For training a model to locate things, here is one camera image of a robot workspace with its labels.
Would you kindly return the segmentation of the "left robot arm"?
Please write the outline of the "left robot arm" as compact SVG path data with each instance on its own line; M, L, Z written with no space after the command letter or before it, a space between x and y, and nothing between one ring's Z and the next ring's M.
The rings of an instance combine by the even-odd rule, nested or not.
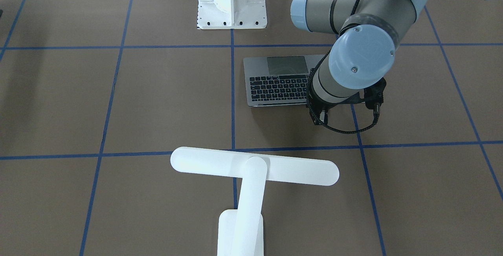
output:
M427 0L293 0L295 27L338 36L311 70L307 107L315 125L328 127L328 110L364 103L376 125L400 42L417 22Z

